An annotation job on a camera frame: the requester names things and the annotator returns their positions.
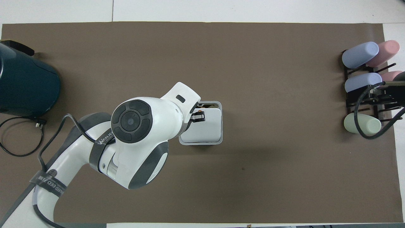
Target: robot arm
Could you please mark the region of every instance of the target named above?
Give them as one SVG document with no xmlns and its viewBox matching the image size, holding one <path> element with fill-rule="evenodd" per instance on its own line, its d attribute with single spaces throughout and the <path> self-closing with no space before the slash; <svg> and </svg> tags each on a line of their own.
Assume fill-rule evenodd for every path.
<svg viewBox="0 0 405 228">
<path fill-rule="evenodd" d="M 160 99 L 136 97 L 121 103 L 111 117 L 116 150 L 101 157 L 108 167 L 102 163 L 100 170 L 127 189 L 148 184 L 166 161 L 167 141 L 185 130 L 200 99 L 178 82 Z"/>
<path fill-rule="evenodd" d="M 80 124 L 94 143 L 74 127 L 47 166 L 49 175 L 65 186 L 80 168 L 90 163 L 127 189 L 142 187 L 161 170 L 168 154 L 168 140 L 186 130 L 200 97 L 178 82 L 162 98 L 136 97 L 121 103 L 112 116 L 96 113 Z M 115 143 L 107 142 L 115 136 Z M 98 145 L 102 150 L 95 150 Z M 0 221 L 8 227 L 50 227 L 35 213 L 33 205 L 49 220 L 58 196 L 31 183 Z"/>
</svg>

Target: black cable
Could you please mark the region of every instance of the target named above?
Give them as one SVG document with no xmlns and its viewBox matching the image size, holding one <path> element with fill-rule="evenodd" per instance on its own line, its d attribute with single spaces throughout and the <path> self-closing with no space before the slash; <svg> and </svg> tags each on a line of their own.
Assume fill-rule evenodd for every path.
<svg viewBox="0 0 405 228">
<path fill-rule="evenodd" d="M 364 134 L 363 130 L 361 130 L 360 125 L 358 123 L 358 108 L 361 104 L 361 101 L 364 99 L 364 97 L 375 87 L 377 86 L 383 86 L 385 85 L 385 82 L 380 82 L 377 84 L 372 85 L 371 87 L 367 88 L 366 90 L 364 90 L 364 92 L 358 97 L 357 102 L 356 102 L 356 106 L 354 107 L 354 124 L 356 125 L 356 129 L 357 131 L 360 133 L 361 136 L 363 136 L 363 138 L 366 139 L 375 139 L 378 138 L 380 136 L 382 136 L 392 125 L 394 125 L 394 123 L 399 120 L 401 118 L 401 116 L 405 113 L 405 108 L 403 108 L 401 111 L 399 111 L 388 123 L 387 125 L 381 129 L 379 132 L 377 132 L 376 134 L 372 135 L 372 136 L 368 136 L 366 134 Z"/>
<path fill-rule="evenodd" d="M 58 128 L 58 130 L 56 131 L 56 133 L 52 136 L 52 138 L 46 143 L 46 145 L 45 145 L 45 146 L 41 149 L 41 151 L 38 153 L 38 160 L 39 160 L 39 162 L 41 163 L 41 167 L 42 167 L 42 170 L 43 170 L 44 172 L 47 171 L 47 167 L 46 167 L 45 162 L 44 162 L 44 160 L 43 160 L 43 158 L 42 158 L 42 154 L 44 153 L 44 151 L 46 150 L 46 148 L 52 143 L 52 141 L 56 138 L 56 136 L 59 134 L 59 132 L 61 131 L 63 125 L 65 124 L 66 118 L 68 118 L 68 117 L 75 123 L 75 126 L 77 127 L 77 129 L 80 131 L 80 133 L 81 133 L 84 137 L 86 137 L 86 138 L 87 138 L 89 141 L 91 141 L 92 143 L 95 142 L 95 140 L 94 140 L 93 138 L 91 138 L 91 137 L 85 132 L 85 130 L 83 129 L 83 127 L 76 121 L 76 119 L 75 119 L 71 114 L 66 114 L 66 115 L 64 115 L 63 118 L 62 118 L 62 121 L 61 121 L 60 124 L 59 124 L 59 128 Z M 39 211 L 38 205 L 34 204 L 33 207 L 34 207 L 34 211 L 35 211 L 36 215 L 37 215 L 42 221 L 44 221 L 44 222 L 47 223 L 48 225 L 53 226 L 53 227 L 55 227 L 55 228 L 64 228 L 63 226 L 58 225 L 58 224 L 52 222 L 51 220 L 49 220 L 48 218 L 46 218 L 46 217 Z"/>
<path fill-rule="evenodd" d="M 53 227 L 55 227 L 55 228 L 65 228 L 64 226 L 61 226 L 61 225 L 59 225 L 59 224 L 56 224 L 56 223 L 54 223 L 53 221 L 51 221 L 51 220 L 49 220 L 48 218 L 46 218 L 45 215 L 43 215 L 43 214 L 39 211 L 38 205 L 35 204 L 35 205 L 33 205 L 33 207 L 34 207 L 34 211 L 35 211 L 36 215 L 37 215 L 42 221 L 44 221 L 45 223 L 47 223 L 48 225 L 53 226 Z"/>
<path fill-rule="evenodd" d="M 35 118 L 28 118 L 28 117 L 17 116 L 17 117 L 12 117 L 12 118 L 9 118 L 9 119 L 3 121 L 3 122 L 0 124 L 0 127 L 2 127 L 2 126 L 3 126 L 5 123 L 7 123 L 8 121 L 14 120 L 14 119 L 28 119 L 28 120 L 34 120 L 34 121 L 37 120 L 37 119 L 35 119 Z M 38 145 L 35 147 L 34 150 L 32 150 L 32 151 L 30 151 L 30 152 L 28 152 L 28 153 L 26 153 L 26 154 L 22 154 L 22 155 L 14 154 L 14 153 L 12 153 L 11 151 L 9 151 L 1 142 L 0 142 L 0 147 L 1 147 L 6 153 L 8 153 L 8 154 L 10 154 L 10 155 L 12 155 L 12 156 L 25 157 L 25 156 L 31 155 L 31 154 L 33 154 L 35 151 L 38 150 L 39 146 L 42 144 L 42 141 L 44 140 L 44 129 L 43 129 L 42 127 L 40 127 L 40 129 L 41 129 L 41 139 L 39 140 Z"/>
<path fill-rule="evenodd" d="M 44 146 L 44 147 L 41 149 L 41 151 L 38 153 L 38 160 L 39 160 L 39 163 L 41 163 L 41 167 L 42 167 L 42 170 L 43 170 L 44 172 L 47 171 L 47 167 L 46 167 L 46 165 L 45 165 L 44 160 L 42 159 L 42 154 L 43 154 L 44 151 L 48 148 L 48 146 L 52 143 L 52 141 L 56 138 L 56 136 L 59 134 L 60 130 L 62 130 L 62 127 L 63 127 L 63 125 L 65 124 L 66 118 L 68 118 L 68 117 L 75 123 L 75 126 L 77 127 L 77 129 L 80 131 L 80 133 L 81 133 L 84 137 L 86 137 L 86 138 L 87 138 L 89 141 L 91 141 L 92 143 L 95 142 L 95 140 L 94 140 L 93 138 L 91 138 L 91 137 L 85 132 L 85 130 L 83 129 L 83 127 L 77 122 L 77 120 L 76 120 L 71 114 L 68 113 L 68 114 L 64 115 L 63 118 L 62 118 L 62 121 L 61 121 L 60 124 L 59 124 L 59 128 L 58 128 L 58 130 L 56 131 L 56 133 L 52 136 L 52 138 L 45 144 L 45 146 Z"/>
</svg>

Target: brown table mat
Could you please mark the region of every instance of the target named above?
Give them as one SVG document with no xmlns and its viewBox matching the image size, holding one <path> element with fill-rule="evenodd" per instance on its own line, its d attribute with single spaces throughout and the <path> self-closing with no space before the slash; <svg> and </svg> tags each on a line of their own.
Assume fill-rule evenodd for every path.
<svg viewBox="0 0 405 228">
<path fill-rule="evenodd" d="M 178 81 L 224 108 L 223 143 L 171 140 L 162 172 L 146 187 L 126 190 L 84 166 L 56 205 L 57 222 L 403 221 L 393 129 L 370 141 L 343 128 L 341 52 L 384 41 L 381 24 L 5 24 L 2 38 L 31 47 L 60 73 L 46 140 L 65 113 L 111 113 L 132 97 L 161 97 Z M 2 132 L 16 151 L 38 139 L 33 124 Z M 39 170 L 36 155 L 0 153 L 0 216 Z"/>
</svg>

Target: black rack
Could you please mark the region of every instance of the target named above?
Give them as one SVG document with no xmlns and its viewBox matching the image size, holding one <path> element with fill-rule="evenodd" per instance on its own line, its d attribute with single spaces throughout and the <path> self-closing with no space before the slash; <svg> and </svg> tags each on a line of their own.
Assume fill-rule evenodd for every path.
<svg viewBox="0 0 405 228">
<path fill-rule="evenodd" d="M 349 69 L 343 65 L 345 73 L 345 81 L 349 78 L 351 74 L 359 70 L 368 71 L 369 73 L 379 73 L 395 65 L 396 63 L 393 63 L 381 69 L 378 69 L 377 67 L 374 68 L 369 67 L 366 64 L 363 64 L 355 69 Z M 353 107 L 356 105 L 358 97 L 370 86 L 371 85 L 367 85 L 346 93 L 347 114 L 354 112 Z M 369 94 L 363 99 L 361 105 L 371 105 L 371 107 L 359 109 L 358 110 L 359 112 L 367 111 L 372 108 L 373 115 L 371 116 L 379 119 L 381 122 L 391 120 L 391 119 L 384 119 L 383 112 L 401 108 L 401 105 L 399 105 L 392 96 L 385 93 L 384 87 L 372 89 L 369 92 Z"/>
</svg>

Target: light blue cup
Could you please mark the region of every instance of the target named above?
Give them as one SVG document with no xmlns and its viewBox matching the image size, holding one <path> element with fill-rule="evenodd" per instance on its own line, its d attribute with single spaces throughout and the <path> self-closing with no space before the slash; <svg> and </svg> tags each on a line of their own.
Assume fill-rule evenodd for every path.
<svg viewBox="0 0 405 228">
<path fill-rule="evenodd" d="M 345 90 L 346 92 L 350 92 L 363 86 L 374 85 L 379 82 L 382 82 L 382 78 L 379 74 L 365 73 L 347 79 L 345 82 Z"/>
<path fill-rule="evenodd" d="M 374 42 L 362 43 L 345 51 L 342 62 L 347 68 L 354 69 L 374 58 L 378 51 L 378 44 Z"/>
</svg>

